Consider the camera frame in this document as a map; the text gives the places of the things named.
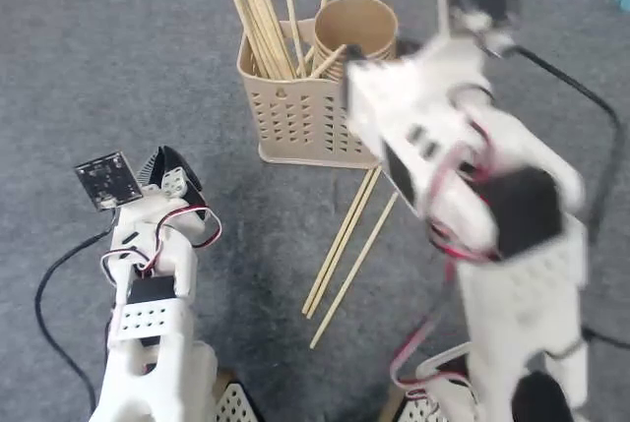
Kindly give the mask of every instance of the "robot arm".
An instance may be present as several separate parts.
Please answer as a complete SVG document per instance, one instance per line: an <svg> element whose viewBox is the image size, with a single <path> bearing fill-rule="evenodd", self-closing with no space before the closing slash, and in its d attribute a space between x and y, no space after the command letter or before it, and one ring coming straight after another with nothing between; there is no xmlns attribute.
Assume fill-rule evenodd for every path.
<svg viewBox="0 0 630 422"><path fill-rule="evenodd" d="M577 408L587 394L578 294L586 233L574 217L584 202L582 178L494 106L483 59L511 43L511 0L440 1L442 31L423 49L378 64L351 49L345 67L350 130L418 217L458 242L457 254L443 250L456 257L476 409L470 400L456 407L448 381L418 380L413 390L433 392L450 422L512 420L519 380L543 351L547 371Z"/></svg>
<svg viewBox="0 0 630 422"><path fill-rule="evenodd" d="M111 250L101 260L116 294L91 421L215 420L217 358L209 345L194 340L191 305L195 248L217 240L221 223L175 151L161 148L148 170L141 188L120 153L77 169L94 203L119 211ZM209 217L217 222L216 232L193 245L208 233Z"/></svg>
<svg viewBox="0 0 630 422"><path fill-rule="evenodd" d="M346 105L350 129L381 159L420 218L426 216L440 166L450 152L461 147L460 160L468 163L478 161L490 149L495 175L525 165L548 172L557 185L562 208L577 212L584 201L579 173L518 119L492 105L489 83L480 72L482 56L472 39L450 42L439 36L413 59L349 63ZM479 134L478 127L487 138ZM451 166L457 169L459 163ZM451 175L445 183L448 187L441 188L432 200L433 217L467 248L492 249L497 230L487 204L463 177Z"/></svg>

